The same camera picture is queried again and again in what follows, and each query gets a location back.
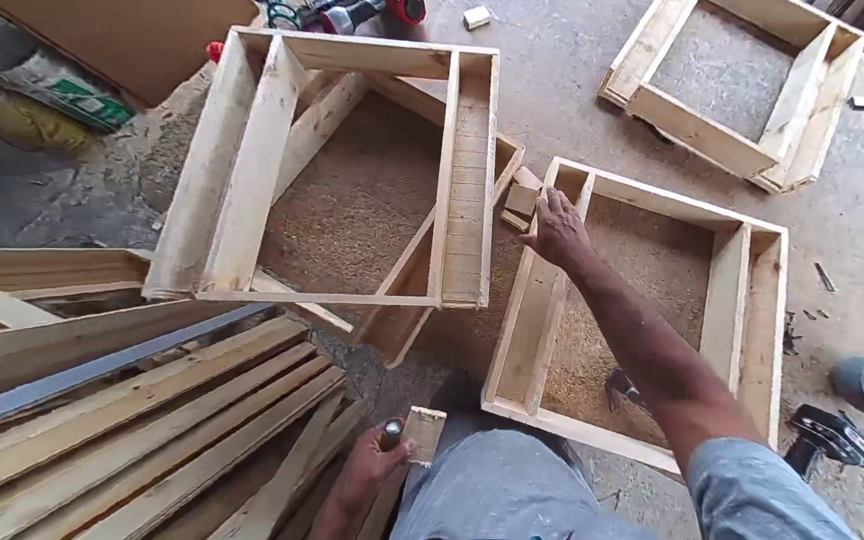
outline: red tool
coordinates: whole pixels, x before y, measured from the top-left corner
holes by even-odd
[[[360,0],[351,6],[331,6],[319,15],[329,34],[350,36],[363,22],[388,10],[396,19],[411,25],[426,18],[426,0]]]

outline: man's arm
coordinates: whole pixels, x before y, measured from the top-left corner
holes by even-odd
[[[382,483],[397,465],[405,463],[415,450],[415,442],[402,441],[389,451],[378,447],[382,426],[377,425],[363,433],[355,442],[352,453],[345,461],[335,485],[318,510],[309,540],[341,540],[358,531],[350,532],[360,514],[369,511]]]
[[[709,439],[737,437],[764,444],[752,418],[710,363],[593,251],[585,224],[565,194],[548,190],[548,201],[539,201],[537,234],[521,239],[564,270],[582,293],[683,474],[692,451]]]

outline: sleeve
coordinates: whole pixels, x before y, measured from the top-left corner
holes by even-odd
[[[692,452],[685,481],[706,540],[856,540],[798,473],[761,444],[705,441]]]

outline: man's hand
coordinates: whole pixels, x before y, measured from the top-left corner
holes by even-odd
[[[363,433],[335,480],[329,497],[335,497],[335,502],[343,512],[354,514],[362,510],[362,505],[370,503],[378,495],[382,483],[396,465],[405,463],[415,451],[416,443],[411,440],[402,441],[389,451],[382,451],[378,448],[381,436],[381,425]]]
[[[566,194],[546,188],[548,202],[538,201],[537,234],[522,234],[519,239],[540,257],[571,272],[582,255],[593,250],[586,225]]]

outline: wooden box frame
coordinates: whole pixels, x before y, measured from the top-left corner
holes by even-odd
[[[597,193],[714,231],[700,353],[775,448],[783,372],[788,230],[561,157],[553,158],[545,185],[562,190],[582,216],[592,194]],[[533,230],[537,226],[534,218]],[[525,248],[482,390],[482,409],[678,473],[672,453],[665,448],[541,407],[567,279],[561,269]]]
[[[232,27],[143,294],[486,307],[498,68],[497,49]],[[426,290],[251,292],[269,208],[364,95],[367,76],[448,81]]]
[[[770,193],[818,179],[858,70],[864,32],[798,0],[709,0],[798,47],[759,141],[649,83],[698,0],[654,0],[608,68],[599,95]]]

